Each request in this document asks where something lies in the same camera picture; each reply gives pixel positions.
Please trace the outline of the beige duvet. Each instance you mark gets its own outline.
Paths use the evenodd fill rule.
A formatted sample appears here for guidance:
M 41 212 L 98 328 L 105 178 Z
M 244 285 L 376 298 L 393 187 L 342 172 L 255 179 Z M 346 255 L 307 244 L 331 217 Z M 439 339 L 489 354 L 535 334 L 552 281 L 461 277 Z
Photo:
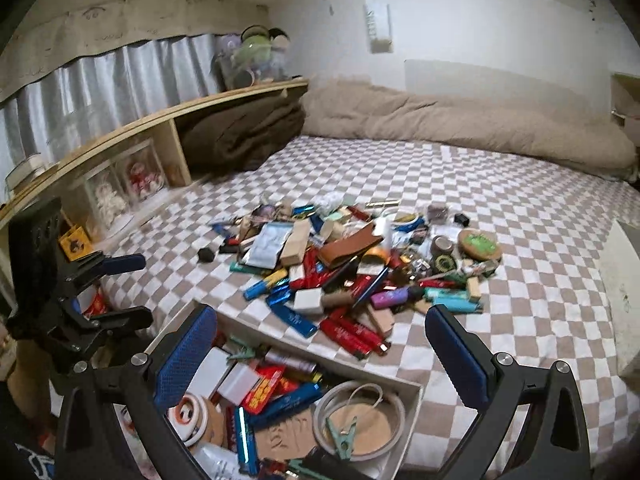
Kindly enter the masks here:
M 335 79 L 300 99 L 304 133 L 334 139 L 427 141 L 533 157 L 604 178 L 636 180 L 637 150 L 608 119 L 548 106 L 420 96 Z

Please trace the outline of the white sorting box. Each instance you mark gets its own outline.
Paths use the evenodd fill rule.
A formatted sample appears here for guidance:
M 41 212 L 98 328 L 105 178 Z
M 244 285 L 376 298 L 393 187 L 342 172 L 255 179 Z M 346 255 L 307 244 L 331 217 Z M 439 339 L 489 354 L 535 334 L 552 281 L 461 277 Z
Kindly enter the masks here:
M 191 302 L 146 347 L 207 479 L 393 479 L 422 389 Z

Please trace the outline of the light wooden block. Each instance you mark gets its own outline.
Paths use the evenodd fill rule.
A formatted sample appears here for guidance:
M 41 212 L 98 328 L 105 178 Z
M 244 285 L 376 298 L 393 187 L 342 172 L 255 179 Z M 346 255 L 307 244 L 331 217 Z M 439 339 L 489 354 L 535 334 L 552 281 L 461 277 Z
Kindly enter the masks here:
M 294 222 L 292 232 L 280 253 L 282 266 L 297 266 L 303 263 L 310 231 L 311 223 L 308 219 Z

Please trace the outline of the white tape roll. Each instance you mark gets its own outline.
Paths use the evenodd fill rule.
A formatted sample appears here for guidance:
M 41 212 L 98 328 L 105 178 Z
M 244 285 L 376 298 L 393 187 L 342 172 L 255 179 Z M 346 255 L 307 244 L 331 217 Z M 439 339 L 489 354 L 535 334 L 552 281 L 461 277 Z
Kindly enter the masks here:
M 312 410 L 314 440 L 342 462 L 377 460 L 400 441 L 407 423 L 405 404 L 374 382 L 343 382 Z

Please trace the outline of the grey curtain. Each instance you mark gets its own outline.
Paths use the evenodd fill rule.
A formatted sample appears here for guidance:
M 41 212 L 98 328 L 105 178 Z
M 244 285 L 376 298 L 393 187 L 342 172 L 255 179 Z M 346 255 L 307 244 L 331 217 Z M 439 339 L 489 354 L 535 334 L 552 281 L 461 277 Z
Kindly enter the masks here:
M 221 92 L 213 60 L 220 37 L 130 44 L 78 58 L 1 102 L 1 183 L 39 154 L 59 162 L 130 122 Z

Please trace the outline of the orange tape roll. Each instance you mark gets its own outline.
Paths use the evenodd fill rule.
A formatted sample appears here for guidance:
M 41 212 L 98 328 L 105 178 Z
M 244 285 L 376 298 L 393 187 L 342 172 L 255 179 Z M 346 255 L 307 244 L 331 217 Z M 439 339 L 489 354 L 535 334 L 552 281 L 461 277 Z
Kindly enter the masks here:
M 362 256 L 361 262 L 365 264 L 382 264 L 386 266 L 390 260 L 390 251 L 382 245 L 369 248 Z

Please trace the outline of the green clothes peg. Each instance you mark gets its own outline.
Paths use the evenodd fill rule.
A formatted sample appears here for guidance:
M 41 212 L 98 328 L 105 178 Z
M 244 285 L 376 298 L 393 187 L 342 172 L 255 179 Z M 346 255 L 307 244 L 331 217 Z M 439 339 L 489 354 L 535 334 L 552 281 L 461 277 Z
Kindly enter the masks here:
M 326 430 L 333 441 L 335 454 L 340 460 L 352 459 L 357 422 L 358 417 L 353 417 L 344 428 L 338 429 L 331 419 L 326 419 Z

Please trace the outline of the metallic blue lighter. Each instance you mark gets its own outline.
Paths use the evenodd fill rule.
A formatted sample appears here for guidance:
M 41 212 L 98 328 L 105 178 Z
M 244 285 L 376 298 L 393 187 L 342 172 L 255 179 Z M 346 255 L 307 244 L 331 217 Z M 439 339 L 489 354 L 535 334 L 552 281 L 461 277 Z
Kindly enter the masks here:
M 323 390 L 319 384 L 307 382 L 295 391 L 269 402 L 259 414 L 250 415 L 248 424 L 256 431 L 277 425 L 279 422 L 305 411 L 322 396 Z

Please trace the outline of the white square box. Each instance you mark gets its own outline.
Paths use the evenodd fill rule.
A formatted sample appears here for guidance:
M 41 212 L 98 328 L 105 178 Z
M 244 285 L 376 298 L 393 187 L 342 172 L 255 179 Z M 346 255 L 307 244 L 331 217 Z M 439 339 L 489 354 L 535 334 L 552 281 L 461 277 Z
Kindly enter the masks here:
M 302 315 L 322 315 L 321 288 L 298 290 L 294 297 L 293 310 Z

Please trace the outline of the wooden tag board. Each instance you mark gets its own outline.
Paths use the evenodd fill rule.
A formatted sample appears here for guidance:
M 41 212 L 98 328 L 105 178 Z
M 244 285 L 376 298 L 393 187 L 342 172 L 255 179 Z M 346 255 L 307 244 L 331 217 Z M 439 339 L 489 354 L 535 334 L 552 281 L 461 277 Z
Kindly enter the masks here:
M 393 333 L 395 318 L 390 309 L 376 310 L 369 304 L 367 306 L 367 315 L 379 335 L 389 337 Z

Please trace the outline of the dark washi tape roll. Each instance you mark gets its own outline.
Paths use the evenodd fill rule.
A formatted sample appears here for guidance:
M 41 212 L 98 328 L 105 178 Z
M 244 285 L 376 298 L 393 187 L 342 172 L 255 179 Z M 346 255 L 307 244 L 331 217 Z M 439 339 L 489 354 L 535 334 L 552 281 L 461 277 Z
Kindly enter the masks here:
M 433 258 L 451 256 L 454 252 L 454 242 L 446 236 L 436 235 L 432 238 L 430 251 Z

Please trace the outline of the silver foil pouch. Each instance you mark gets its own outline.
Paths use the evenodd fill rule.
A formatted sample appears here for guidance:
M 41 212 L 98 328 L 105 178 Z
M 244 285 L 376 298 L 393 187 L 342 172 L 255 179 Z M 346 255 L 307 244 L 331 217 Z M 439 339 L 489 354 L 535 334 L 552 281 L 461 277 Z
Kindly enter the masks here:
M 242 263 L 264 270 L 274 269 L 292 229 L 292 222 L 273 221 L 266 223 L 250 249 L 243 256 Z

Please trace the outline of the white orange scissors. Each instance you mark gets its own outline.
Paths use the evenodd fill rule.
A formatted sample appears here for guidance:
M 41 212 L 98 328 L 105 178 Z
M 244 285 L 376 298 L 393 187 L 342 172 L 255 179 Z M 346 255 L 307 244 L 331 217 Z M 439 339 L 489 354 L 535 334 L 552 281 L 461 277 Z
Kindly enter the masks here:
M 205 399 L 190 392 L 187 392 L 176 406 L 167 411 L 167 417 L 187 448 L 201 440 L 209 422 Z

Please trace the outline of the brown folded blanket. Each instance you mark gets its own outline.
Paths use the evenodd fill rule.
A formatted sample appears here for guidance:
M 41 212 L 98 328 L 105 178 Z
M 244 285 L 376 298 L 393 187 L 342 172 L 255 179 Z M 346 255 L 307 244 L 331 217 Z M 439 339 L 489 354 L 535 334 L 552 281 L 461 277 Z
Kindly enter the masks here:
M 296 96 L 265 96 L 201 113 L 179 131 L 194 174 L 256 170 L 302 132 L 305 113 Z

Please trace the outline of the light blue lighter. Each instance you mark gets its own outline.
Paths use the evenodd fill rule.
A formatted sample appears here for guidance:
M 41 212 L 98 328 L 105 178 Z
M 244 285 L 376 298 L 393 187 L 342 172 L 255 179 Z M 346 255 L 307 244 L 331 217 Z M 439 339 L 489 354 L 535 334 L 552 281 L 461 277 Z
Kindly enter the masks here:
M 436 297 L 433 306 L 442 306 L 454 314 L 482 313 L 484 308 L 480 302 L 474 302 L 462 298 Z

